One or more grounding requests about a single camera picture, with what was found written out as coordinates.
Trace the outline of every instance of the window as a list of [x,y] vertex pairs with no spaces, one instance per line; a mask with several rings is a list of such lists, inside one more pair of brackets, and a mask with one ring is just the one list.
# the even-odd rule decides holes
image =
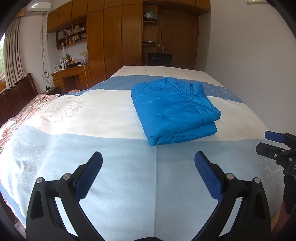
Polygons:
[[4,45],[5,34],[0,40],[0,92],[6,88],[5,83],[5,73],[4,73],[4,53],[3,53],[3,45]]

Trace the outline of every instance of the pink floral bedding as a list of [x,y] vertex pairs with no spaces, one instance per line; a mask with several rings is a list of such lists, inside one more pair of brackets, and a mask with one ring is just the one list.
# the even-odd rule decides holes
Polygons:
[[58,98],[59,95],[46,95],[41,94],[36,96],[33,100],[27,104],[18,115],[10,118],[1,128],[0,128],[0,155],[5,147],[7,141],[12,137],[12,135],[17,131],[17,129],[22,125],[22,123],[34,115],[37,111],[41,110],[48,103]]

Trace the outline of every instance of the white stripe on bedspread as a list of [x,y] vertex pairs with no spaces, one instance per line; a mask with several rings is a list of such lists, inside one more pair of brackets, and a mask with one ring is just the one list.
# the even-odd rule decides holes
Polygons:
[[[247,105],[219,97],[208,97],[221,112],[218,132],[196,141],[263,139],[267,131]],[[50,135],[78,134],[94,137],[146,140],[131,99],[131,91],[97,89],[81,96],[62,96],[25,125]]]
[[124,66],[112,75],[112,77],[129,75],[172,77],[177,79],[204,81],[212,85],[223,86],[205,72],[163,66]]

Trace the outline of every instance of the nightstand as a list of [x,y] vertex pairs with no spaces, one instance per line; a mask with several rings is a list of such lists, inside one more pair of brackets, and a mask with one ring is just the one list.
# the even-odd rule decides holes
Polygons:
[[52,87],[50,90],[45,91],[42,94],[56,95],[56,94],[61,94],[61,92],[59,91],[59,87]]

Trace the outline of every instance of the wooden headboard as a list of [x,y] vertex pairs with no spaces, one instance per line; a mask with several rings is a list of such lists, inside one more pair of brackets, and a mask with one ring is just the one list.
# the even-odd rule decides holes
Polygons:
[[0,127],[16,116],[34,97],[38,95],[31,73],[16,86],[0,94]]

